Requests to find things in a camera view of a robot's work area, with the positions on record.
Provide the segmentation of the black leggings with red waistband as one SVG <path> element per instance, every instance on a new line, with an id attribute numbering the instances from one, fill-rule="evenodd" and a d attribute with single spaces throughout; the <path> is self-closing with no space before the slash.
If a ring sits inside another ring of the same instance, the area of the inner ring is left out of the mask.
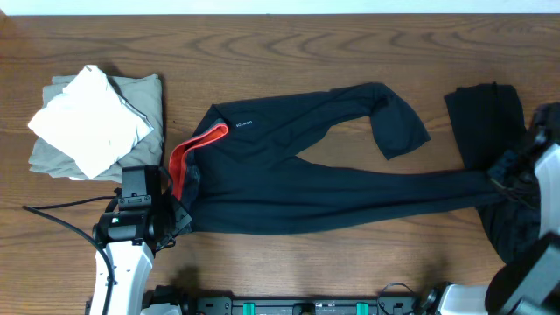
<path id="1" fill-rule="evenodd" d="M 363 116 L 388 159 L 430 138 L 413 108 L 381 83 L 214 104 L 169 161 L 192 231 L 302 234 L 501 200 L 482 171 L 390 174 L 300 157 L 332 126 Z"/>

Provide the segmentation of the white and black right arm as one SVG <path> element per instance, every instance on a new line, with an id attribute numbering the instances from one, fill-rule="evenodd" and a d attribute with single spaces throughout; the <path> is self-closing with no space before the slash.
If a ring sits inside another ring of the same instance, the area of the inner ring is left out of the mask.
<path id="1" fill-rule="evenodd" d="M 487 286 L 446 283 L 433 288 L 415 314 L 559 313 L 559 104 L 542 105 L 528 133 L 488 170 L 510 200 L 539 197 L 538 239 Z"/>

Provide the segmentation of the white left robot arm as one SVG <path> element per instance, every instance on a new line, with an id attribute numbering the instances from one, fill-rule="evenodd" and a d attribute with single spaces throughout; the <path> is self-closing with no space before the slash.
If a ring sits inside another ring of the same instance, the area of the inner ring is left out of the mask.
<path id="1" fill-rule="evenodd" d="M 94 224 L 96 280 L 90 314 L 187 314 L 186 296 L 171 286 L 146 291 L 156 253 L 176 245 L 192 218 L 168 192 L 116 197 Z"/>

